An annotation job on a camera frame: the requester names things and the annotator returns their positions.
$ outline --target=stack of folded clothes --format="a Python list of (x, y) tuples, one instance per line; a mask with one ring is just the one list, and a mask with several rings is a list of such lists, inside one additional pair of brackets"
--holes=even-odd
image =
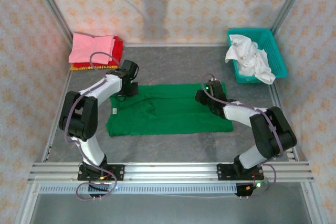
[[(122, 57), (123, 41), (118, 36), (91, 37), (84, 34), (74, 34), (72, 51), (69, 56), (71, 70), (92, 69), (90, 56), (92, 53), (100, 51), (110, 54), (118, 62)], [(92, 63), (100, 69), (116, 68), (118, 63), (104, 54), (96, 54), (92, 57)]]

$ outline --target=teal plastic basket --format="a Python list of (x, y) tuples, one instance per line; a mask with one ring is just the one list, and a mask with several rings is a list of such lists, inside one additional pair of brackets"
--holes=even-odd
[[(227, 31), (227, 38), (231, 46), (230, 35), (239, 34), (249, 37), (252, 41), (258, 44), (260, 50), (265, 50), (267, 53), (268, 64), (272, 73), (276, 78), (284, 78), (287, 76), (287, 69), (281, 57), (277, 43), (274, 40), (273, 34), (269, 29), (265, 28), (233, 28)], [(235, 75), (238, 83), (262, 83), (254, 76), (241, 76), (238, 72), (238, 63), (233, 60), (235, 67)]]

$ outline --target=white cloth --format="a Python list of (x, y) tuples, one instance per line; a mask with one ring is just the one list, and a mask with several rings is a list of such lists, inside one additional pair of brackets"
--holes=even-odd
[(271, 85), (275, 76), (271, 72), (267, 53), (258, 49), (258, 44), (243, 35), (230, 35), (231, 46), (226, 53), (225, 62), (236, 60), (241, 76), (255, 76), (260, 81)]

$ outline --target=patterned wall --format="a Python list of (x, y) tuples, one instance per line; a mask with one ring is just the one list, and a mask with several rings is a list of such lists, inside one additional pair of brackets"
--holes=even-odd
[(336, 1), (296, 0), (277, 34), (289, 77), (282, 105), (336, 223)]
[(0, 0), (0, 223), (13, 223), (41, 157), (69, 66), (43, 0)]
[(130, 43), (227, 42), (229, 27), (270, 28), (285, 0), (56, 0), (72, 31)]

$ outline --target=gray floor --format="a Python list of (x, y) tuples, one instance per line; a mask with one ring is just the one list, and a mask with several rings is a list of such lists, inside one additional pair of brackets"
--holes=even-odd
[(83, 202), (75, 195), (39, 195), (31, 223), (310, 224), (311, 220), (300, 184), (277, 183), (264, 196), (249, 200), (111, 195), (102, 201)]
[[(200, 83), (204, 74), (212, 73), (225, 83), (229, 98), (258, 107), (273, 106), (266, 84), (236, 82), (232, 63), (224, 62), (227, 49), (126, 47), (123, 59), (139, 65), (139, 85)], [(74, 71), (69, 90), (82, 90), (100, 79), (95, 71)], [(251, 129), (235, 122), (234, 131), (228, 133), (110, 137), (105, 127), (110, 114), (111, 104), (106, 100), (99, 107), (97, 139), (109, 162), (229, 162), (254, 145)], [(48, 161), (80, 160), (77, 148), (66, 144), (62, 131), (57, 129)]]

